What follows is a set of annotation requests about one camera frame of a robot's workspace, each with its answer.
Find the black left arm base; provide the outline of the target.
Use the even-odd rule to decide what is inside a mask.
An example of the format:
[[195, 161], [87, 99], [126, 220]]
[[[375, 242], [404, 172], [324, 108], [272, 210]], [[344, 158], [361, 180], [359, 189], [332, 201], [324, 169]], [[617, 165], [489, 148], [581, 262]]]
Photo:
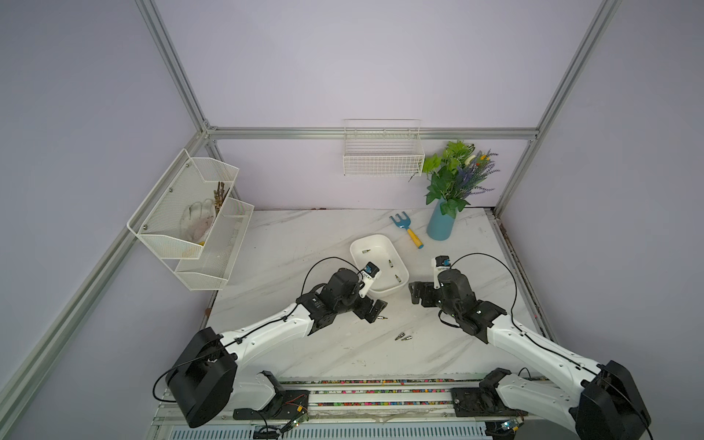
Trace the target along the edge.
[[309, 390], [287, 389], [269, 370], [236, 380], [230, 402], [234, 420], [293, 420], [306, 412]]

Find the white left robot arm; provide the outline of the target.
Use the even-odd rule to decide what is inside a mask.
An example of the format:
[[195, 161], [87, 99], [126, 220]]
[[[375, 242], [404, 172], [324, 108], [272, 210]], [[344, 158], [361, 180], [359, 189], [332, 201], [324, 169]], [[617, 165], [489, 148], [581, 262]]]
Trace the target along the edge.
[[339, 269], [326, 283], [300, 295], [280, 313], [251, 326], [216, 333], [198, 331], [164, 379], [187, 425], [197, 428], [213, 420], [232, 402], [238, 409], [269, 410], [282, 405], [284, 389], [255, 360], [286, 344], [331, 326], [338, 315], [353, 313], [374, 323], [387, 303], [369, 297], [381, 270]]

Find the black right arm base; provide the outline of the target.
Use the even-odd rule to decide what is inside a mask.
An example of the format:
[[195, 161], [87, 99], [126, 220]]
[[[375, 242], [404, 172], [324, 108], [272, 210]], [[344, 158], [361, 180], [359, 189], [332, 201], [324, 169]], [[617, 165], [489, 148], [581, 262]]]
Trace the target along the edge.
[[495, 368], [478, 387], [453, 388], [451, 401], [457, 417], [526, 416], [526, 412], [504, 404], [497, 392], [499, 381], [511, 375], [507, 368]]

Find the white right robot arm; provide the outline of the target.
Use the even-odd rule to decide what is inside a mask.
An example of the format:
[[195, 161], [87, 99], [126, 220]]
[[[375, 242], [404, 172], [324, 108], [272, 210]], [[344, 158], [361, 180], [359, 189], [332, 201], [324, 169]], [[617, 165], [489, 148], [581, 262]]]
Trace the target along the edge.
[[443, 269], [432, 282], [412, 282], [409, 291], [413, 304], [438, 308], [464, 333], [513, 355], [548, 379], [548, 384], [540, 384], [495, 368], [483, 387], [505, 407], [561, 425], [581, 439], [652, 434], [652, 418], [622, 364], [602, 364], [541, 337], [497, 304], [477, 299], [468, 278], [457, 269]]

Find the white plastic storage box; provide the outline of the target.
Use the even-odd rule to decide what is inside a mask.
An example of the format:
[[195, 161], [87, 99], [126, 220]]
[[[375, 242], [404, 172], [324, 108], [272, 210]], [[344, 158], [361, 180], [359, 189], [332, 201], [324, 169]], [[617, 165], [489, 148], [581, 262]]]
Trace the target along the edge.
[[[371, 251], [363, 254], [363, 249]], [[409, 282], [409, 271], [390, 238], [381, 234], [365, 236], [352, 242], [349, 250], [359, 269], [364, 268], [370, 261], [379, 267], [381, 273], [370, 289], [370, 296], [373, 298], [381, 299], [398, 293]], [[388, 260], [392, 260], [394, 268], [389, 266]], [[401, 283], [397, 282], [394, 275], [401, 278]]]

